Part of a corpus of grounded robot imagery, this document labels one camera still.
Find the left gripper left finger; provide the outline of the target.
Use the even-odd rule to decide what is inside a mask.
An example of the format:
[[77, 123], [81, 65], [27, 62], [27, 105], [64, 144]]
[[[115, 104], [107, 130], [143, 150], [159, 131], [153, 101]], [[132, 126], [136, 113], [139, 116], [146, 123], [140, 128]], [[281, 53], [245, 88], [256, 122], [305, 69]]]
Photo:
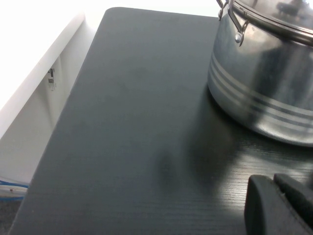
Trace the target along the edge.
[[310, 228], [273, 178], [252, 175], [248, 180], [244, 210], [248, 235], [311, 235]]

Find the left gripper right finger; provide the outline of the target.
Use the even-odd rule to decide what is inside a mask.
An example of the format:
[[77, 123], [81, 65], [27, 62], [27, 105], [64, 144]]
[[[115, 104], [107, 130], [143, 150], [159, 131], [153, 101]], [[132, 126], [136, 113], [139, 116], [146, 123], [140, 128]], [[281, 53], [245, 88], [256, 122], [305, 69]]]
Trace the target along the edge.
[[274, 182], [285, 194], [292, 208], [305, 223], [313, 227], [313, 190], [286, 174], [275, 174]]

